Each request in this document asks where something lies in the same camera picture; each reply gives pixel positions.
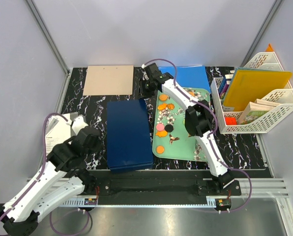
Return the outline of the blue tin lid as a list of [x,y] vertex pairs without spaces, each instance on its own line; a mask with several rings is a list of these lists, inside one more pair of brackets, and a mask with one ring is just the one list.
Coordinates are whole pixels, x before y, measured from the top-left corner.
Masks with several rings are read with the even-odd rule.
[[153,153],[143,99],[107,104],[107,166],[114,173],[150,169]]

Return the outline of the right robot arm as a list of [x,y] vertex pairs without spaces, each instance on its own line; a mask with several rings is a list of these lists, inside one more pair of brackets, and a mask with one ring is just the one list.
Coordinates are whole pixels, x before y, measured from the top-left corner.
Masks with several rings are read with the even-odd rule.
[[230,168],[225,164],[222,155],[214,139],[217,123],[214,112],[210,109],[206,100],[198,100],[190,95],[176,81],[175,74],[163,73],[156,65],[155,60],[150,60],[141,66],[147,78],[140,79],[140,95],[149,98],[156,91],[170,96],[185,111],[185,129],[191,137],[194,137],[205,153],[209,170],[212,175],[212,189],[218,195],[223,195],[230,189],[234,177]]

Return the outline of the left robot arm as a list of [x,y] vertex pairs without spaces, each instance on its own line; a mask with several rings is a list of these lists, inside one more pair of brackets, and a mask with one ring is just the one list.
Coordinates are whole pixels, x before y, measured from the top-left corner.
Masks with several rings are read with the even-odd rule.
[[69,198],[98,191],[96,178],[79,165],[96,152],[99,139],[99,130],[86,126],[53,147],[26,186],[9,202],[0,204],[0,223],[8,236],[29,236],[45,216]]

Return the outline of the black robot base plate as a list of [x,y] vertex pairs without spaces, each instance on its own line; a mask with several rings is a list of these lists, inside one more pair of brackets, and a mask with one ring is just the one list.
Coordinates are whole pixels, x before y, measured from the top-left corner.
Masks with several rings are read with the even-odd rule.
[[239,197],[235,180],[224,190],[216,190],[208,170],[143,170],[114,174],[91,171],[99,187],[99,204],[125,206],[199,205],[207,197]]

